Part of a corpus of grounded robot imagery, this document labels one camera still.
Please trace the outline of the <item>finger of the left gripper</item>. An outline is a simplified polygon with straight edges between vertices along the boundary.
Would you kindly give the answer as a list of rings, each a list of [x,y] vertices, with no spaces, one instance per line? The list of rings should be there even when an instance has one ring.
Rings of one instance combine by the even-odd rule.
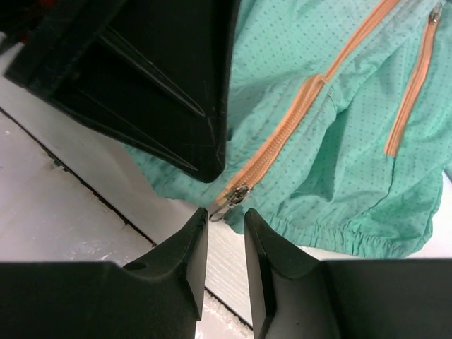
[[[205,183],[225,168],[238,1],[5,1],[5,77]]]

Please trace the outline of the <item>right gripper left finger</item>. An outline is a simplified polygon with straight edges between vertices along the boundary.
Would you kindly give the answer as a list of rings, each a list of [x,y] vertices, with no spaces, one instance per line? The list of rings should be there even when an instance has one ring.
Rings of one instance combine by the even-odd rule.
[[[202,317],[208,216],[198,209],[140,258],[3,262],[2,338],[193,338]]]

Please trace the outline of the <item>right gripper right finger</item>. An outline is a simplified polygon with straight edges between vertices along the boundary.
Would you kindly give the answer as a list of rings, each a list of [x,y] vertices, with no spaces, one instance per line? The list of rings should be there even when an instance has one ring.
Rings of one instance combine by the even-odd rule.
[[[320,261],[244,217],[256,338],[450,338],[451,260]]]

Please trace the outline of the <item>silver zipper slider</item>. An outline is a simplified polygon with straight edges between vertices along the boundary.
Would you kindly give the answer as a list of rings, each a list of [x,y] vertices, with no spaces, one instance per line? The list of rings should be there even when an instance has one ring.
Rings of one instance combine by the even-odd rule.
[[[237,205],[239,205],[249,194],[251,189],[247,185],[231,189],[218,203],[218,207],[210,214],[210,222],[219,222]]]

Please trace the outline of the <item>orange and teal jacket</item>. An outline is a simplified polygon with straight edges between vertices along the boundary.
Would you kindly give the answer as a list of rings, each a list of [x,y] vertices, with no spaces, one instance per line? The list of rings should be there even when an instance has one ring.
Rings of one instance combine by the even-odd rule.
[[[251,193],[280,235],[368,258],[431,238],[451,168],[449,1],[243,1],[234,38],[224,172],[204,184],[136,148],[156,194],[206,207]]]

